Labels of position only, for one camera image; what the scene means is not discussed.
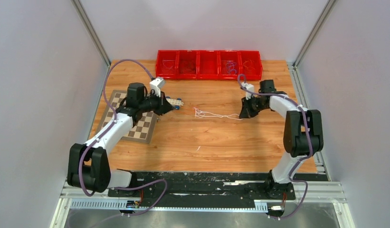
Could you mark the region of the aluminium front rail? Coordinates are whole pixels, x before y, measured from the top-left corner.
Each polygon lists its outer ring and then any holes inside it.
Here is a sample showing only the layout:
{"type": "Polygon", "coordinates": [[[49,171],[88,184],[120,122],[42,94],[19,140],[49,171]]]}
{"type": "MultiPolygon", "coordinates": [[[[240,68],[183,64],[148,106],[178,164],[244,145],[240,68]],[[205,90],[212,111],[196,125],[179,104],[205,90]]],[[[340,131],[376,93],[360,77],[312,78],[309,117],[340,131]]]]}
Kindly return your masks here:
{"type": "Polygon", "coordinates": [[[271,198],[262,182],[178,181],[166,178],[139,181],[137,187],[112,189],[91,183],[65,184],[61,198],[71,198],[73,209],[121,211],[257,211],[283,210],[285,203],[346,203],[341,185],[330,181],[292,182],[288,190],[271,198]]]}

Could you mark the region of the checkered chessboard mat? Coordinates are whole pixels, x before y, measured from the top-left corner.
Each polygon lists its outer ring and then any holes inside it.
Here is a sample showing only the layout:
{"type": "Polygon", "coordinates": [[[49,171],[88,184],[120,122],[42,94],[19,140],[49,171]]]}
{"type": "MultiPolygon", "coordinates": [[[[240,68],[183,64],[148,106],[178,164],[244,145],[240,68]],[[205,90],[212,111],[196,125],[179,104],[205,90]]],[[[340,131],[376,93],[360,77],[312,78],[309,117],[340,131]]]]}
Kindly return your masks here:
{"type": "MultiPolygon", "coordinates": [[[[109,102],[114,109],[116,109],[120,102],[126,97],[126,92],[124,90],[114,90],[111,93],[109,102]]],[[[153,131],[157,123],[158,116],[153,112],[143,113],[142,118],[138,123],[127,132],[121,140],[130,141],[136,143],[145,143],[149,144],[152,140],[153,131]]],[[[110,107],[106,106],[103,115],[100,119],[100,122],[97,126],[96,132],[100,132],[105,126],[113,119],[113,111],[110,107]]]]}

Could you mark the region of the right aluminium frame post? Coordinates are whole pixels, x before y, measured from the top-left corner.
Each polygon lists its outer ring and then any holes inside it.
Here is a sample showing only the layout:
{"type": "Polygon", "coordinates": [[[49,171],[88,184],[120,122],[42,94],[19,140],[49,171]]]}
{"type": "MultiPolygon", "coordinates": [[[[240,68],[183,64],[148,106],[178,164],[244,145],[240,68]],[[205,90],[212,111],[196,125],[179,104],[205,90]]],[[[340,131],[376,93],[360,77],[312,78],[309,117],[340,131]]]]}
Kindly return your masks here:
{"type": "Polygon", "coordinates": [[[323,24],[329,17],[331,11],[333,10],[333,7],[336,5],[338,1],[337,0],[328,0],[320,13],[317,21],[315,22],[311,32],[309,33],[306,41],[304,42],[302,48],[300,49],[295,61],[293,62],[293,67],[298,67],[302,60],[304,59],[309,47],[312,45],[313,41],[315,40],[315,37],[318,35],[319,31],[321,30],[323,24]]]}

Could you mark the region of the aluminium frame post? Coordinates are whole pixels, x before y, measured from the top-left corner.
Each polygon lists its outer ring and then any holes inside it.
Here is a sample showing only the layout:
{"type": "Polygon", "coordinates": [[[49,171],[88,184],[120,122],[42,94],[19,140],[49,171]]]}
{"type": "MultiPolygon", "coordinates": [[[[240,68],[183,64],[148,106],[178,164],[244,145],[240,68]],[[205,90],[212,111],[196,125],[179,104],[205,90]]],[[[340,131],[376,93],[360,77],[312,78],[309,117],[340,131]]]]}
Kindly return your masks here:
{"type": "Polygon", "coordinates": [[[302,60],[304,59],[309,47],[312,45],[313,41],[315,40],[315,37],[318,35],[319,31],[321,30],[323,24],[329,17],[331,11],[333,10],[333,7],[336,5],[338,1],[337,0],[328,0],[320,13],[317,21],[315,22],[311,32],[309,33],[306,41],[304,42],[302,48],[300,49],[295,61],[293,62],[293,67],[298,67],[302,60]]]}
{"type": "Polygon", "coordinates": [[[95,31],[95,28],[82,4],[82,2],[80,0],[71,0],[72,4],[74,5],[76,11],[77,11],[77,14],[78,16],[80,17],[81,21],[83,22],[84,24],[84,27],[86,28],[89,36],[91,37],[97,51],[99,52],[100,54],[100,57],[103,59],[103,61],[105,62],[105,64],[110,67],[111,65],[111,60],[99,38],[99,36],[97,35],[96,31],[95,31]]]}

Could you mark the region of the left aluminium frame post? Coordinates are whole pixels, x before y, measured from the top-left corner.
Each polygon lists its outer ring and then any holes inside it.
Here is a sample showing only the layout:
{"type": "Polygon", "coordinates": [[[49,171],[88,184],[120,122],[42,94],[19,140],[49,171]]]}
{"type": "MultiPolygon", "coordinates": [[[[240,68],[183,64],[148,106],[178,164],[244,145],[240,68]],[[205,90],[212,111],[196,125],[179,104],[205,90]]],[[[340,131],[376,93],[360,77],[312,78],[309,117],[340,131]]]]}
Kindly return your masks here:
{"type": "Polygon", "coordinates": [[[76,11],[77,11],[77,14],[78,16],[80,17],[81,21],[83,22],[84,24],[84,27],[86,28],[89,36],[91,37],[97,51],[99,52],[100,54],[100,57],[103,59],[103,61],[105,62],[105,64],[110,67],[111,65],[111,60],[99,38],[99,36],[97,35],[96,31],[95,31],[95,28],[82,4],[82,2],[80,0],[71,0],[72,4],[74,5],[76,11]]]}

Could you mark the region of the red bin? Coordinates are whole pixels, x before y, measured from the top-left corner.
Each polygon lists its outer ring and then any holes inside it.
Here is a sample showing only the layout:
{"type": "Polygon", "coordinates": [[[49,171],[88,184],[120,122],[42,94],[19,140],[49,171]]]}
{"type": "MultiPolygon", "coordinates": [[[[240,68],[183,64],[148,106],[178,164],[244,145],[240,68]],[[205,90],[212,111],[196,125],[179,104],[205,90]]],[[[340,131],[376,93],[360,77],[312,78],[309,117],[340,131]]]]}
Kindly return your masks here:
{"type": "Polygon", "coordinates": [[[262,77],[263,66],[259,51],[242,50],[239,52],[241,57],[242,73],[248,80],[260,80],[262,77]]]}
{"type": "Polygon", "coordinates": [[[240,73],[240,58],[238,51],[220,51],[220,75],[222,80],[236,80],[240,73]]]}
{"type": "Polygon", "coordinates": [[[199,80],[218,80],[219,62],[217,51],[200,50],[199,80]]]}
{"type": "Polygon", "coordinates": [[[197,52],[193,50],[179,50],[178,52],[178,80],[192,80],[197,77],[197,52]]]}
{"type": "Polygon", "coordinates": [[[158,50],[155,65],[156,76],[175,79],[177,58],[177,50],[158,50]]]}

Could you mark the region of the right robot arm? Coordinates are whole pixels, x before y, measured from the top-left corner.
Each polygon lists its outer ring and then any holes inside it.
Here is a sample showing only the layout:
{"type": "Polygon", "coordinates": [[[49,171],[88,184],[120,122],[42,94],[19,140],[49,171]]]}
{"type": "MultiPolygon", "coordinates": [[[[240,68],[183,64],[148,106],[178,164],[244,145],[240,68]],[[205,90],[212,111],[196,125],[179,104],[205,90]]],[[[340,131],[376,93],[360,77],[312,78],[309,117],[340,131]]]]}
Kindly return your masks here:
{"type": "Polygon", "coordinates": [[[253,118],[263,110],[280,114],[285,120],[284,154],[279,163],[269,172],[263,190],[270,198],[277,198],[289,190],[293,176],[301,164],[323,148],[321,112],[307,109],[291,99],[284,91],[276,90],[273,80],[263,80],[260,89],[246,81],[239,82],[246,95],[241,99],[241,119],[253,118]]]}

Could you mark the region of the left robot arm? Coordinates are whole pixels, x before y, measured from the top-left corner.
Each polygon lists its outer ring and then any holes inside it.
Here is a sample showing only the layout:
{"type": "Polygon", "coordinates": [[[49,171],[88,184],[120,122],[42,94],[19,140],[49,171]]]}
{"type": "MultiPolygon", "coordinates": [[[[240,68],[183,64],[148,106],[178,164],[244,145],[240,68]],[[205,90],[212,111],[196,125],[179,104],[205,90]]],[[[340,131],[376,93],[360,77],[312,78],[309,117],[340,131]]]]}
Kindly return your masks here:
{"type": "Polygon", "coordinates": [[[150,82],[149,90],[142,83],[130,83],[118,107],[110,107],[111,120],[93,138],[71,146],[67,171],[70,186],[80,187],[87,196],[111,188],[120,188],[127,197],[137,194],[139,184],[133,180],[133,172],[111,170],[108,156],[144,113],[163,115],[174,109],[162,91],[164,84],[160,77],[150,82]]]}

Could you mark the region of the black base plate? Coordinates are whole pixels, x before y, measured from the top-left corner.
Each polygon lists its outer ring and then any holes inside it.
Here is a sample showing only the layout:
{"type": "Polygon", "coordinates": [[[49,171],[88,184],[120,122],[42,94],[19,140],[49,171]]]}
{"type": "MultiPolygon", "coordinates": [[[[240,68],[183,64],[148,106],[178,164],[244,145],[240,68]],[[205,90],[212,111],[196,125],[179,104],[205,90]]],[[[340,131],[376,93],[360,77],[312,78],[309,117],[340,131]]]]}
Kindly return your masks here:
{"type": "Polygon", "coordinates": [[[158,207],[175,208],[251,208],[254,200],[282,200],[282,193],[267,196],[264,181],[267,173],[215,173],[215,172],[136,172],[135,187],[164,179],[167,184],[156,183],[143,190],[108,190],[108,197],[142,197],[142,206],[157,203],[158,207]]]}

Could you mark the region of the white toy car blue wheels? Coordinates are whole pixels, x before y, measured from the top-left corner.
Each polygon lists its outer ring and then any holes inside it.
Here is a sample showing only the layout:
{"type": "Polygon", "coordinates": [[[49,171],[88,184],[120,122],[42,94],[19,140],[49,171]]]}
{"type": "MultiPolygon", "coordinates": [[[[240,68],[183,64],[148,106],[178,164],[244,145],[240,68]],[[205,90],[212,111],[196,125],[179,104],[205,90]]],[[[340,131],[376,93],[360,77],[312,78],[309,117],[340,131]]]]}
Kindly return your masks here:
{"type": "Polygon", "coordinates": [[[166,100],[172,105],[175,110],[179,110],[184,105],[184,102],[180,98],[172,99],[171,97],[167,96],[166,100]]]}

